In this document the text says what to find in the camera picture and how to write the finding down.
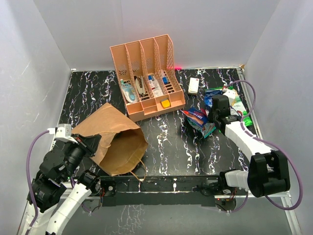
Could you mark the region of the blue biscuit pack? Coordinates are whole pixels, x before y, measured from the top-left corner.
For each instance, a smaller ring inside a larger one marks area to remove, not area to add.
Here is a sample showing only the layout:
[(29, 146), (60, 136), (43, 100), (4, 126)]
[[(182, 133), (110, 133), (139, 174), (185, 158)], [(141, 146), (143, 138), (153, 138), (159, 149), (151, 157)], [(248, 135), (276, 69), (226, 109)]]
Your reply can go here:
[(206, 113), (203, 113), (201, 110), (190, 108), (183, 110), (182, 113), (199, 127), (204, 127), (208, 123)]

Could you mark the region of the pink desk organizer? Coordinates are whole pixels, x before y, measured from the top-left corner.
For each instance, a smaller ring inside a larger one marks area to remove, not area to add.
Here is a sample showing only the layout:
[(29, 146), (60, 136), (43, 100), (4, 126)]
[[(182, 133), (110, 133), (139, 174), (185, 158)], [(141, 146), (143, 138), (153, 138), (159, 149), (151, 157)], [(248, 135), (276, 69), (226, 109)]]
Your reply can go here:
[[(128, 103), (122, 93), (131, 120), (140, 121), (184, 108), (184, 92), (175, 76), (174, 47), (169, 35), (111, 46), (110, 51), (121, 93), (120, 80), (130, 81), (138, 99), (136, 103)], [(158, 80), (164, 95), (154, 97), (148, 83), (148, 75), (151, 74)], [(134, 76), (144, 79), (144, 97), (139, 96)], [(169, 80), (167, 85), (162, 81), (164, 76)], [(162, 107), (161, 101), (164, 99), (170, 100), (171, 107)]]

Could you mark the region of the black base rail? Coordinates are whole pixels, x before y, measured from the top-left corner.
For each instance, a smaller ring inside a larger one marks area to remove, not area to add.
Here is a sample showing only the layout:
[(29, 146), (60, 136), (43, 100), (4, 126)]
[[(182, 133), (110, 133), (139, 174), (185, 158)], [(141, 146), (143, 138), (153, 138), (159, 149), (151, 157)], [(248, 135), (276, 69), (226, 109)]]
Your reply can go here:
[(217, 176), (148, 176), (144, 181), (134, 176), (102, 176), (104, 196), (93, 193), (86, 201), (99, 200), (103, 207), (123, 205), (201, 205), (234, 209), (246, 193), (237, 189), (234, 197), (222, 192)]

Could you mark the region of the dark blue vinegar chips bag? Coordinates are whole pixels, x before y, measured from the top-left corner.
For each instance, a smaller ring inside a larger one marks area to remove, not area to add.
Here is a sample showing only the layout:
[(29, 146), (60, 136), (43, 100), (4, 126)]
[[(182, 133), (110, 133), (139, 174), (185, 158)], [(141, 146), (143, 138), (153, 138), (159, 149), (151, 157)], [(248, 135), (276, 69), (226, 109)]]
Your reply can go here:
[(204, 102), (205, 102), (206, 109), (208, 111), (210, 111), (212, 108), (212, 97), (214, 95), (220, 95), (220, 94), (223, 94), (222, 90), (209, 89), (205, 91)]

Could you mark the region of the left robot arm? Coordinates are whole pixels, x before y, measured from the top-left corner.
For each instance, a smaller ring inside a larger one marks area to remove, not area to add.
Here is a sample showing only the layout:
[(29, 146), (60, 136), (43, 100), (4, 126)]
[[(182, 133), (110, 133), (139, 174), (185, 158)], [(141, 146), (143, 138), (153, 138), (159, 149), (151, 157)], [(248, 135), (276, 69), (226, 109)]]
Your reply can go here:
[(62, 150), (44, 156), (36, 178), (26, 173), (29, 194), (25, 210), (24, 235), (60, 235), (77, 209), (101, 189), (100, 177), (85, 170), (77, 180), (73, 174), (84, 157), (95, 155), (101, 135), (65, 137)]

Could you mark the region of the green Chuba chips bag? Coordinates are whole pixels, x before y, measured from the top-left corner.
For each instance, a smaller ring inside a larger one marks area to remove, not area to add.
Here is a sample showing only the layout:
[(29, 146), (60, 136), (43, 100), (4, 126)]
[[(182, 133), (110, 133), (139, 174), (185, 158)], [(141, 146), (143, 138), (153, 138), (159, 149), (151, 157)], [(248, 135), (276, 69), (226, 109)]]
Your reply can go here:
[[(223, 89), (223, 87), (218, 87), (218, 88), (215, 88), (215, 89), (213, 89), (213, 90), (222, 90), (222, 89)], [(233, 105), (230, 106), (230, 111), (231, 111), (231, 114), (232, 114), (232, 115), (240, 115), (241, 117), (247, 115), (247, 110), (246, 110), (246, 108), (244, 107), (244, 104), (243, 104), (243, 102), (242, 102), (240, 96), (238, 95), (238, 93), (237, 93), (236, 100), (234, 101)]]

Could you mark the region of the blue correction tape pack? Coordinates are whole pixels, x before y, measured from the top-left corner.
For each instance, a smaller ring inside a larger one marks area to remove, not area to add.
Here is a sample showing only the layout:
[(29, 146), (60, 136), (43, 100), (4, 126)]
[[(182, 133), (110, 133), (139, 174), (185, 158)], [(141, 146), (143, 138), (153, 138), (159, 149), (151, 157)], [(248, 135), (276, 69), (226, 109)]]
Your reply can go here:
[(124, 81), (123, 79), (121, 81), (121, 88), (122, 93), (128, 103), (136, 103), (138, 102), (137, 96), (135, 94), (135, 90), (130, 83), (130, 81)]

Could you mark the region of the white small box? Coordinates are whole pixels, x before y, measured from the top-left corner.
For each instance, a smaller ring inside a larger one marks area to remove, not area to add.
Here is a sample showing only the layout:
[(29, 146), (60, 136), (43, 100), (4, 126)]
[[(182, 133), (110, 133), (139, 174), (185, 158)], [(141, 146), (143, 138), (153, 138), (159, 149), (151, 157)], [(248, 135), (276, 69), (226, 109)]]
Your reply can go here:
[(199, 89), (199, 79), (198, 78), (190, 78), (189, 86), (188, 86), (188, 94), (198, 94)]

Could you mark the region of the yellow sticky tape dispenser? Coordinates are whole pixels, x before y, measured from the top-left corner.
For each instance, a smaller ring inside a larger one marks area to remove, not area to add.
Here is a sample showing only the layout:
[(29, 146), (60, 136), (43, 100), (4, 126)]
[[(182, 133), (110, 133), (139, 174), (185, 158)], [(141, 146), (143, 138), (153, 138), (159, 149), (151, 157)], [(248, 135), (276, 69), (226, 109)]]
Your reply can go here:
[(171, 107), (171, 103), (169, 99), (164, 99), (161, 101), (161, 105), (164, 109)]

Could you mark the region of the brown paper bag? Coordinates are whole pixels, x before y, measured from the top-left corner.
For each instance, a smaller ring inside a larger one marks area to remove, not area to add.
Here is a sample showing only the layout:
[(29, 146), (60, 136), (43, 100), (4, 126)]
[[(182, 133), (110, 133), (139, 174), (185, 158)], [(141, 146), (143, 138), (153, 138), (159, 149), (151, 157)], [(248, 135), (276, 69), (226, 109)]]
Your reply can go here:
[(141, 128), (109, 103), (105, 103), (75, 126), (74, 134), (84, 137), (100, 135), (97, 151), (92, 160), (108, 175), (133, 172), (143, 163), (148, 143)]

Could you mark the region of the blue eraser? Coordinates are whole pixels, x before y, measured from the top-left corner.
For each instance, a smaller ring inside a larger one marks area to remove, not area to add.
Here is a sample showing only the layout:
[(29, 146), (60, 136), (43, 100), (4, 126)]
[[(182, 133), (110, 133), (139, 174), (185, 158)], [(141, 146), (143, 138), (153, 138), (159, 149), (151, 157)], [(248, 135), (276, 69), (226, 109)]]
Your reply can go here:
[(168, 78), (167, 78), (166, 76), (164, 76), (164, 77), (162, 78), (162, 81), (163, 81), (163, 83), (164, 83), (165, 85), (169, 84), (169, 80), (168, 80)]

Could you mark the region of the white ruler set pack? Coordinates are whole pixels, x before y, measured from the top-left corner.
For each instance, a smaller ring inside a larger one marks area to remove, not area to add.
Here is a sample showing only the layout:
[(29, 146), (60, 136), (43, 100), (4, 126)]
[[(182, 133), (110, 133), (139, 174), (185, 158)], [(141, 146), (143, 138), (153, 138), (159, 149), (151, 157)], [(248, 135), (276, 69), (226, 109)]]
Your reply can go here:
[(150, 85), (150, 88), (153, 92), (154, 97), (159, 97), (159, 96), (164, 95), (158, 80), (153, 74), (148, 75), (148, 83)]

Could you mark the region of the silver stapler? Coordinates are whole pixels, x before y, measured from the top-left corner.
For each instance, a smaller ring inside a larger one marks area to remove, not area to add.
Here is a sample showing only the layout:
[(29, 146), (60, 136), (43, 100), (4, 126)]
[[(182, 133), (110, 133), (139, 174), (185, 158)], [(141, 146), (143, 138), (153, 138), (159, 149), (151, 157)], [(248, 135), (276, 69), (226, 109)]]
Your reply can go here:
[(144, 79), (142, 76), (134, 76), (135, 86), (137, 88), (137, 91), (139, 93), (140, 97), (144, 97), (146, 94), (145, 91), (145, 85), (144, 85)]

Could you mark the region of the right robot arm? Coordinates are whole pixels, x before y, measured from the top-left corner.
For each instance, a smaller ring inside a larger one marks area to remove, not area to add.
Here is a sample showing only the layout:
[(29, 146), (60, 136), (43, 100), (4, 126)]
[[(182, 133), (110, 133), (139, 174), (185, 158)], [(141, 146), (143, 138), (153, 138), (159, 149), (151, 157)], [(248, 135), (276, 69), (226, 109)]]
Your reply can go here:
[(235, 188), (240, 188), (250, 191), (255, 197), (263, 197), (290, 189), (285, 154), (256, 140), (256, 136), (240, 122), (240, 117), (231, 114), (227, 96), (218, 94), (212, 97), (208, 119), (237, 145), (249, 161), (248, 171), (231, 169), (220, 173), (218, 189), (221, 193), (230, 194)]

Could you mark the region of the red green candy pack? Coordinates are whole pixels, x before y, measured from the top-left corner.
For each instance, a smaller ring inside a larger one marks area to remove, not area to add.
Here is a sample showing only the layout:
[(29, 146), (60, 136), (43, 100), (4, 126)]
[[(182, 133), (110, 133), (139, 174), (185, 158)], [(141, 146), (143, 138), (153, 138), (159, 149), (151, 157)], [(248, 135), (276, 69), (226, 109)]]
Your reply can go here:
[(199, 131), (204, 138), (207, 138), (216, 129), (215, 124), (210, 122), (207, 122), (202, 126), (193, 124), (193, 128)]

